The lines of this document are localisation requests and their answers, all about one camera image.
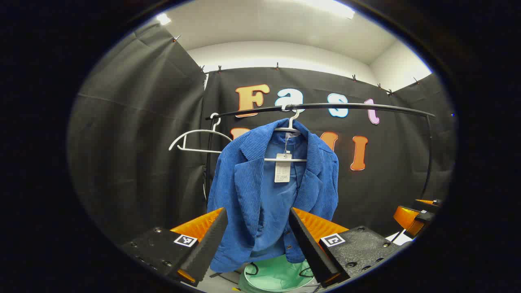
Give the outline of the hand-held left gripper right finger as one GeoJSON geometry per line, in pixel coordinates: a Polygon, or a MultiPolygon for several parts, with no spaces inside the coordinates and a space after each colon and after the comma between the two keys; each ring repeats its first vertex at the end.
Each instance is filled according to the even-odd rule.
{"type": "Polygon", "coordinates": [[[357,278],[401,249],[368,227],[348,229],[298,208],[291,208],[289,224],[323,288],[357,278]]]}

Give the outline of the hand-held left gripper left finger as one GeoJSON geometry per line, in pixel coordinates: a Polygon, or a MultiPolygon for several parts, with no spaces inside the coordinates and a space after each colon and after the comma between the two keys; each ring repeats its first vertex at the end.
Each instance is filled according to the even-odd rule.
{"type": "Polygon", "coordinates": [[[151,271],[197,287],[210,267],[227,225],[227,210],[218,208],[175,228],[151,228],[121,248],[151,271]]]}

